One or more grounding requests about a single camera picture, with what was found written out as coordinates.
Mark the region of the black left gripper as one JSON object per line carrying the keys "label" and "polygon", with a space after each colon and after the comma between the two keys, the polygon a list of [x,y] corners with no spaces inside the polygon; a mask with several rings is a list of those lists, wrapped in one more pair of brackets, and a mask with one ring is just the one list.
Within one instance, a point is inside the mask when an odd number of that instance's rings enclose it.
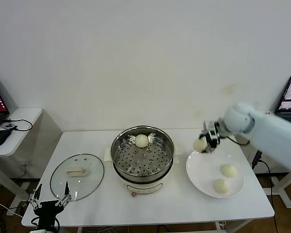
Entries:
{"label": "black left gripper", "polygon": [[64,197],[59,201],[50,200],[39,202],[42,184],[35,190],[33,196],[29,199],[34,208],[34,213],[39,217],[39,226],[54,226],[57,214],[64,210],[64,207],[71,201],[68,182],[65,183]]}

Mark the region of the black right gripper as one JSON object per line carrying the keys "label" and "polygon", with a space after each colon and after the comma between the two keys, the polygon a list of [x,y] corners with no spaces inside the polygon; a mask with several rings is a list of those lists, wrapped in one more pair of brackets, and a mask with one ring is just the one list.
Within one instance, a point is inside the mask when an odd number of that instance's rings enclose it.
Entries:
{"label": "black right gripper", "polygon": [[201,151],[201,153],[212,153],[215,148],[220,144],[220,138],[215,137],[215,138],[211,138],[208,133],[202,132],[199,135],[199,139],[205,138],[207,140],[207,145],[208,147],[206,147],[204,150]]}

